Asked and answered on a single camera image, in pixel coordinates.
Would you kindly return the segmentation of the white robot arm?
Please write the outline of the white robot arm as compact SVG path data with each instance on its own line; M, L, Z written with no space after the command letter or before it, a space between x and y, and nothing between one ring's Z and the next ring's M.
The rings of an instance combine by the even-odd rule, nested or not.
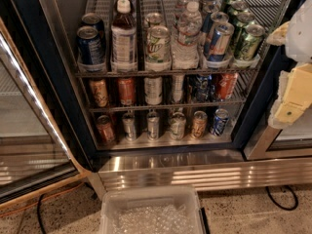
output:
M298 120L312 104L312 0L305 0L266 42L284 45L286 56L296 61L290 72L282 71L279 76L278 97L268 118L270 127L282 130Z

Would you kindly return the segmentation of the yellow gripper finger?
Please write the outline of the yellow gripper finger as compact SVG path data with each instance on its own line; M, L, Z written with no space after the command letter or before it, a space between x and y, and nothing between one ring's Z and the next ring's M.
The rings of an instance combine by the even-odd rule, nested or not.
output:
M266 42L274 46L282 46L286 42L286 35L289 28L289 22L286 21L276 28L266 39Z
M279 77L277 99L274 101L268 125L283 130L292 125L312 104L312 64L298 63Z

